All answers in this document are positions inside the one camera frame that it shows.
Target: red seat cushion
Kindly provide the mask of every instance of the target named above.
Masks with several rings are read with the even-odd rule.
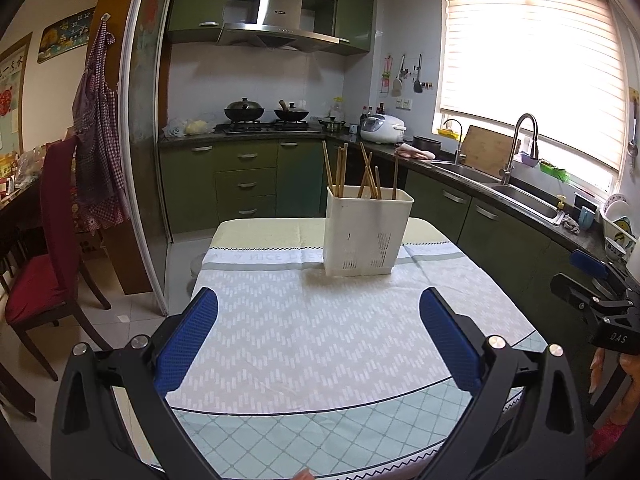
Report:
[[[29,260],[16,277],[6,302],[4,316],[11,325],[65,301],[66,292],[58,286],[49,255],[43,254]]]

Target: red chair back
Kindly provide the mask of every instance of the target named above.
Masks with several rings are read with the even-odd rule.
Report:
[[[71,212],[71,161],[76,136],[53,143],[40,175],[40,212],[51,265],[58,285],[73,297],[80,265],[80,247]]]

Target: stainless steel sink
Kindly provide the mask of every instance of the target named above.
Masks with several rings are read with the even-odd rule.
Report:
[[[563,212],[558,210],[557,208],[549,205],[548,203],[540,200],[539,198],[529,194],[517,187],[513,186],[504,186],[502,184],[497,184],[494,186],[490,186],[491,189],[497,191],[501,195],[513,200],[514,202],[523,205],[527,209],[532,210],[533,212],[543,216],[547,220],[549,220],[553,224],[559,224]]]
[[[468,166],[463,166],[462,164],[439,161],[434,161],[431,164],[438,168],[442,168],[443,170],[450,171],[451,173],[455,173],[459,176],[468,178],[469,180],[473,180],[474,182],[479,182],[480,184],[497,184],[498,182],[500,182],[499,179],[492,177],[491,175],[487,175],[482,171],[474,170],[473,168],[469,168]]]

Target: silver screw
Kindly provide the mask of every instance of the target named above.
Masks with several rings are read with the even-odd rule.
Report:
[[[549,353],[551,355],[555,355],[556,357],[562,357],[562,354],[564,354],[564,350],[562,350],[562,347],[560,345],[553,343],[552,345],[549,345]]]
[[[492,335],[489,338],[489,345],[491,346],[491,348],[499,350],[500,348],[504,348],[505,346],[507,346],[507,342],[499,335]]]
[[[87,351],[86,343],[78,343],[74,346],[73,353],[74,355],[83,355]]]
[[[131,347],[136,350],[144,348],[149,343],[149,338],[146,335],[137,335],[131,340]]]

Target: blue gripper pad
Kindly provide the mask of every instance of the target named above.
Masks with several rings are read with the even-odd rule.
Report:
[[[156,357],[154,387],[161,397],[177,390],[218,317],[218,297],[203,287]]]
[[[449,305],[430,287],[420,297],[420,318],[447,365],[456,386],[475,396],[482,387],[482,364],[478,352],[466,338]]]
[[[593,278],[606,280],[609,277],[607,266],[583,251],[577,250],[571,253],[569,261],[572,266],[577,267]]]

